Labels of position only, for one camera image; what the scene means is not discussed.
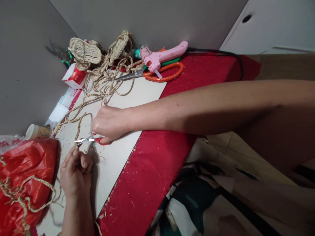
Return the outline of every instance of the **patterned fabric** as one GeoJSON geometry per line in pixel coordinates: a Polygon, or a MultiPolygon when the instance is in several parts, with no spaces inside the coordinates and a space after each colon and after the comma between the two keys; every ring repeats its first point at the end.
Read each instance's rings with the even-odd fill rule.
{"type": "Polygon", "coordinates": [[[266,182],[209,148],[211,161],[184,163],[146,235],[315,235],[313,169],[294,170],[307,187],[266,182]]]}

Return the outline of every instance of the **paper cup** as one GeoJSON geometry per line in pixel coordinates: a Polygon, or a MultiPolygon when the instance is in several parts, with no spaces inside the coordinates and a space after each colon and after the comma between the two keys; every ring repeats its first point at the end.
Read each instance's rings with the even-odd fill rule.
{"type": "Polygon", "coordinates": [[[25,139],[32,140],[37,138],[49,138],[52,132],[51,128],[31,124],[26,131],[25,139]]]}

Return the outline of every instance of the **red and white box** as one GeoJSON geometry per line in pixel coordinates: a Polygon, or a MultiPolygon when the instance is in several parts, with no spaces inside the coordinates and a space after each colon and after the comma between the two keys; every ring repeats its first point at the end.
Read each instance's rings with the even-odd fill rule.
{"type": "Polygon", "coordinates": [[[73,63],[62,78],[62,81],[73,89],[83,89],[87,78],[87,72],[78,70],[76,63],[73,63]]]}

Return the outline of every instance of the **hand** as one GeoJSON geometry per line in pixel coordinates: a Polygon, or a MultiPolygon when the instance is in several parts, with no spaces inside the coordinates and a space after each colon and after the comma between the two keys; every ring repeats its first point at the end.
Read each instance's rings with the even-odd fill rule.
{"type": "Polygon", "coordinates": [[[91,158],[80,152],[77,145],[70,149],[60,169],[60,182],[66,198],[77,198],[87,194],[86,197],[89,199],[92,165],[91,158]]]}
{"type": "Polygon", "coordinates": [[[92,130],[104,136],[101,143],[109,143],[131,131],[128,128],[128,118],[125,109],[102,106],[94,118],[92,130]]]}

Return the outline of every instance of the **cutting board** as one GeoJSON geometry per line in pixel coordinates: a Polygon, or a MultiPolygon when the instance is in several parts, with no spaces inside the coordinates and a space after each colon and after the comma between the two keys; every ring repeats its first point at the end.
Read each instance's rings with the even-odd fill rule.
{"type": "MultiPolygon", "coordinates": [[[[121,94],[126,93],[130,89],[131,84],[131,80],[124,81],[118,89],[118,92],[121,94]]],[[[165,85],[166,83],[148,81],[144,77],[136,78],[134,86],[128,95],[119,96],[114,93],[109,100],[108,105],[118,108],[128,108],[157,100],[164,90],[165,85]]],[[[74,107],[80,105],[82,101],[83,93],[79,96],[74,107]]],[[[86,138],[92,133],[92,122],[100,107],[101,101],[96,101],[84,107],[79,113],[79,116],[84,112],[89,114],[82,120],[79,138],[86,138]]],[[[56,137],[59,139],[74,140],[77,133],[77,127],[78,122],[65,124],[61,127],[56,137]]],[[[99,215],[105,201],[108,199],[109,194],[133,151],[140,134],[141,131],[132,132],[107,146],[101,146],[96,142],[85,142],[80,147],[80,151],[89,153],[94,161],[91,195],[93,203],[92,211],[95,218],[99,215]]],[[[56,203],[50,205],[42,222],[36,226],[38,235],[45,233],[46,236],[56,236],[62,229],[66,197],[64,197],[64,191],[60,187],[60,166],[72,146],[72,142],[60,141],[60,161],[59,166],[57,165],[59,170],[54,184],[54,187],[57,190],[56,203]]]]}

